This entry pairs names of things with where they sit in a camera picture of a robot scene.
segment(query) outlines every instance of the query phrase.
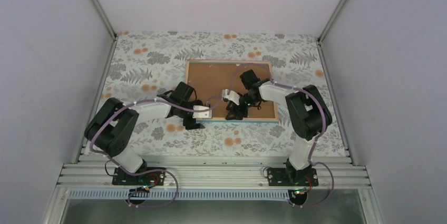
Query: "floral pattern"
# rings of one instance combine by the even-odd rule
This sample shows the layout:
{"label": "floral pattern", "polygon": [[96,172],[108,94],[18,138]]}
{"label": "floral pattern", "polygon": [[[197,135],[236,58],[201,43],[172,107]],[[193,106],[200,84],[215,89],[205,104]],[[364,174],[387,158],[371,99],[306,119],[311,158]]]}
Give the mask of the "floral pattern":
{"label": "floral pattern", "polygon": [[[172,90],[184,81],[186,60],[272,61],[276,81],[318,87],[333,123],[321,137],[315,156],[344,155],[316,39],[310,35],[221,34],[205,32],[123,32],[101,95],[136,101]],[[288,156],[298,137],[286,107],[278,106],[278,123],[207,122],[187,131],[177,117],[135,126],[129,142],[141,155]]]}

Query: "corkboard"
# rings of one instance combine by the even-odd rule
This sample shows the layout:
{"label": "corkboard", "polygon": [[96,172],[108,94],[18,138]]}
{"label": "corkboard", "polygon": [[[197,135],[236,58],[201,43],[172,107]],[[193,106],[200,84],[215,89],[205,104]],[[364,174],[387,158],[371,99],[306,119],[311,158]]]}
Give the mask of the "corkboard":
{"label": "corkboard", "polygon": [[[185,82],[196,89],[197,99],[205,101],[211,96],[222,96],[222,90],[230,87],[231,77],[239,64],[257,63],[267,66],[272,73],[271,62],[267,61],[223,61],[223,60],[188,60],[186,64],[186,79]],[[247,71],[253,70],[256,75],[262,80],[268,78],[268,72],[256,65],[247,65],[239,70],[235,76],[235,81],[232,90],[245,94],[247,90],[244,88],[239,76]],[[217,100],[211,100],[210,104],[213,106]],[[218,107],[212,111],[211,119],[203,119],[210,121],[226,121],[225,116],[228,114],[226,110],[226,102],[221,102]],[[248,110],[248,118],[242,121],[246,122],[277,122],[278,108],[277,104],[268,101],[262,103],[262,109],[250,108]]]}

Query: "bracket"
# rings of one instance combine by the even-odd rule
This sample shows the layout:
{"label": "bracket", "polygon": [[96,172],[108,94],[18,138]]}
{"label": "bracket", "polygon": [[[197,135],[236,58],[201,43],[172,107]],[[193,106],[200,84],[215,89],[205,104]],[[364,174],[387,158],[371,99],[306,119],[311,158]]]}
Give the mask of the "bracket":
{"label": "bracket", "polygon": [[[154,170],[154,169],[162,169],[165,170],[166,168],[160,168],[160,167],[147,167],[145,170]],[[112,185],[114,186],[147,186],[150,184],[154,184],[154,186],[162,186],[164,184],[164,178],[166,177],[165,172],[156,171],[153,174],[158,175],[160,178],[157,184],[154,182],[154,177],[149,176],[150,174],[145,174],[141,176],[131,176],[127,173],[125,173],[120,168],[115,168],[115,172],[113,174],[113,180]]]}
{"label": "bracket", "polygon": [[307,181],[306,177],[308,177],[311,180],[312,186],[318,186],[317,170],[314,168],[311,168],[308,176],[302,176],[300,179],[298,179],[294,183],[290,180],[289,175],[286,172],[286,168],[268,168],[267,169],[267,179],[268,179],[269,186],[309,187],[310,184],[309,184],[309,181]]}

